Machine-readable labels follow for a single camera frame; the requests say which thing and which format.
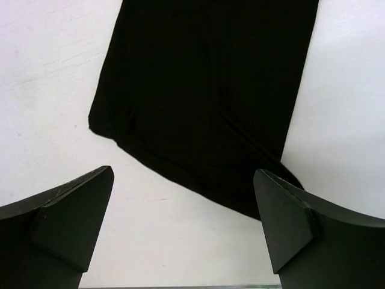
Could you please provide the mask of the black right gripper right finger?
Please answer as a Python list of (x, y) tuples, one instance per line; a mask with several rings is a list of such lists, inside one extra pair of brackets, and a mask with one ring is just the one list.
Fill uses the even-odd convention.
[(254, 190), (283, 288), (384, 288), (384, 220), (297, 188), (266, 170)]

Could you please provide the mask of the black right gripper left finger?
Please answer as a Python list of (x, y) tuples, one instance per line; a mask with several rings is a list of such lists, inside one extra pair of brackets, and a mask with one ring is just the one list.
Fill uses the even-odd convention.
[(1, 207), (1, 288), (78, 288), (114, 183), (102, 166)]

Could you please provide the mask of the black skirt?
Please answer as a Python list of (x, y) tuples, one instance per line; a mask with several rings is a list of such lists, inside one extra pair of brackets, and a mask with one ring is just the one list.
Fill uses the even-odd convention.
[(317, 1), (123, 1), (88, 115), (151, 170), (253, 219), (281, 158)]

